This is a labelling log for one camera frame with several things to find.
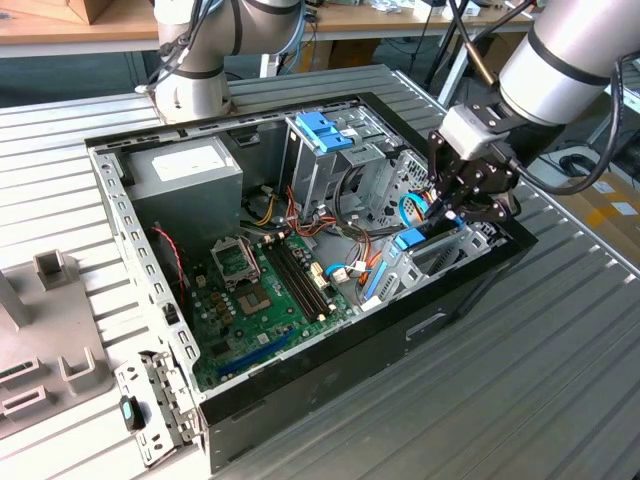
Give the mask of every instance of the wooden table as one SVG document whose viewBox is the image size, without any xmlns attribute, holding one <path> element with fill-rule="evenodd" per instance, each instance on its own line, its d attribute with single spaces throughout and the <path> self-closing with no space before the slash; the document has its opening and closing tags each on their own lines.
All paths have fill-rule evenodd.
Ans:
<svg viewBox="0 0 640 480">
<path fill-rule="evenodd" d="M 115 0 L 94 25 L 80 25 L 17 12 L 3 12 L 0 19 L 0 58 L 78 53 L 104 53 L 155 50 L 157 26 L 149 0 Z M 503 11 L 483 10 L 477 18 L 466 20 L 468 28 L 483 27 Z M 413 17 L 413 10 L 397 14 L 380 13 L 368 5 L 357 7 L 327 5 L 319 9 L 317 40 L 388 38 L 417 36 L 424 22 Z M 531 21 L 524 16 L 509 22 L 500 31 L 524 31 Z M 441 35 L 449 20 L 434 16 L 427 35 Z M 310 38 L 307 28 L 305 40 Z"/>
</svg>

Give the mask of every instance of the open computer tower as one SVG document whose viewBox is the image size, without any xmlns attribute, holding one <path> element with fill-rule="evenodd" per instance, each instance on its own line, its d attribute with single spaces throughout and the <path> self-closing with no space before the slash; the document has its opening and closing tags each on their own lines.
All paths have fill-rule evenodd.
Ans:
<svg viewBox="0 0 640 480">
<path fill-rule="evenodd" d="M 149 467 L 211 471 L 465 315 L 535 237 L 420 226 L 426 140 L 364 93 L 87 142 L 159 351 L 116 371 Z"/>
</svg>

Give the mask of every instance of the ram slot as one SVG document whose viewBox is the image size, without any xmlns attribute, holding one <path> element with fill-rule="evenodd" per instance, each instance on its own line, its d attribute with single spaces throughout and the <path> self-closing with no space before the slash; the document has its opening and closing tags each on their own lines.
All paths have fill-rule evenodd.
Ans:
<svg viewBox="0 0 640 480">
<path fill-rule="evenodd" d="M 282 259 L 287 263 L 291 271 L 298 277 L 302 286 L 304 287 L 307 295 L 311 297 L 311 300 L 315 304 L 315 308 L 318 314 L 323 313 L 328 315 L 330 313 L 329 306 L 325 299 L 320 295 L 320 292 L 316 289 L 311 279 L 302 270 L 302 267 L 298 264 L 296 258 L 293 256 L 291 250 L 285 245 L 277 247 L 277 252 L 281 255 Z"/>
<path fill-rule="evenodd" d="M 301 270 L 286 246 L 274 245 L 266 250 L 265 255 L 302 309 L 307 320 L 315 322 L 321 313 L 329 313 L 326 301 L 315 289 L 309 277 Z"/>
</svg>

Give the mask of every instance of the red cable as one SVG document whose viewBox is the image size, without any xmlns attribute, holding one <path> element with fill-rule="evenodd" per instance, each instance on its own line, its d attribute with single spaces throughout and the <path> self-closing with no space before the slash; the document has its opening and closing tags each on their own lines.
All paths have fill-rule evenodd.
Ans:
<svg viewBox="0 0 640 480">
<path fill-rule="evenodd" d="M 151 230 L 162 235 L 164 239 L 169 243 L 171 250 L 173 250 L 173 254 L 176 257 L 176 264 L 178 265 L 178 279 L 180 281 L 180 303 L 184 305 L 184 277 L 182 275 L 182 261 L 180 260 L 178 248 L 176 247 L 176 244 L 173 242 L 171 237 L 164 230 L 158 227 L 151 227 Z"/>
</svg>

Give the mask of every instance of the metal worktable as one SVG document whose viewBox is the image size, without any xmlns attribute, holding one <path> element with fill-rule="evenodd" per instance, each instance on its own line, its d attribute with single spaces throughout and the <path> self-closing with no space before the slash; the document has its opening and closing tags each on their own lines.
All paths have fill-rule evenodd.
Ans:
<svg viewBox="0 0 640 480">
<path fill-rule="evenodd" d="M 382 66 L 232 84 L 243 110 L 373 91 L 423 135 L 441 110 Z M 111 367 L 153 349 L 82 139 L 159 124 L 135 95 L 0 110 L 0 267 L 78 258 Z M 640 469 L 640 285 L 527 186 L 539 243 L 475 310 L 232 464 L 231 479 L 616 478 Z M 117 389 L 0 442 L 0 478 L 206 478 L 196 448 L 153 475 Z"/>
</svg>

